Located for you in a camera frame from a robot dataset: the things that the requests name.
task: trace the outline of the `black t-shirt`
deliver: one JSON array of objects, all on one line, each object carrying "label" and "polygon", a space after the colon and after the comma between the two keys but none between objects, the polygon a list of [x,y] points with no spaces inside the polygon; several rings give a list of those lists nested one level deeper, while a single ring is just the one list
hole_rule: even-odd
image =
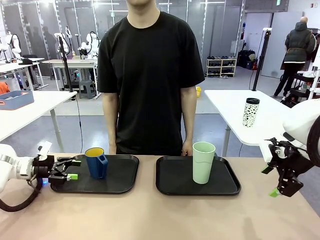
[{"label": "black t-shirt", "polygon": [[161,12],[156,23],[135,28],[123,18],[102,38],[97,89],[118,93],[116,146],[128,154],[179,155],[181,88],[204,80],[189,25]]}]

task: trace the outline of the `door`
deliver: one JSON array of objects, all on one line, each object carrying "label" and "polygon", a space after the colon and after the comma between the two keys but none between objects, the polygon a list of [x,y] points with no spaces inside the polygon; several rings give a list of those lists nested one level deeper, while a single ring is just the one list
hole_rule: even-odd
[{"label": "door", "polygon": [[277,12],[274,14],[272,31],[265,53],[261,75],[279,79],[282,74],[284,74],[284,71],[280,70],[280,68],[286,54],[285,40],[288,33],[295,28],[296,23],[299,22],[302,16],[302,11]]}]

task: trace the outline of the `person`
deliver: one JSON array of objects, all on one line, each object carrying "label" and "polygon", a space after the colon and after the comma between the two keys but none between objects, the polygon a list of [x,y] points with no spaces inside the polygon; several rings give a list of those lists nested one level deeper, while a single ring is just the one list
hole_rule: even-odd
[{"label": "person", "polygon": [[293,29],[285,40],[286,54],[283,59],[284,73],[277,89],[274,92],[274,97],[283,91],[283,99],[286,98],[294,82],[294,75],[301,71],[306,63],[307,55],[311,54],[317,46],[316,38],[307,28],[308,18],[303,16],[296,23]]},{"label": "person", "polygon": [[195,35],[155,0],[127,0],[127,7],[98,53],[109,153],[191,156],[195,85],[205,79]]}]

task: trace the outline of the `black lid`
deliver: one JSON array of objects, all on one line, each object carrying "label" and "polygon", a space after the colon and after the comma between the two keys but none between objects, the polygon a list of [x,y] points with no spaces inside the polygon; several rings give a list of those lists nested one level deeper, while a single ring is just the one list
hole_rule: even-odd
[{"label": "black lid", "polygon": [[246,103],[247,104],[259,104],[260,103],[260,100],[259,99],[256,99],[256,98],[252,98],[252,97],[249,97],[246,99]]}]

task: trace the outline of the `man's hand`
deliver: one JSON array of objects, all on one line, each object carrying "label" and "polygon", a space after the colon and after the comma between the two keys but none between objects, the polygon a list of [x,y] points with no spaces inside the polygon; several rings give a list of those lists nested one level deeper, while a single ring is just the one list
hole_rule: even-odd
[{"label": "man's hand", "polygon": [[192,156],[192,140],[184,141],[181,156]]},{"label": "man's hand", "polygon": [[117,154],[117,146],[115,143],[109,143],[109,155],[116,155]]}]

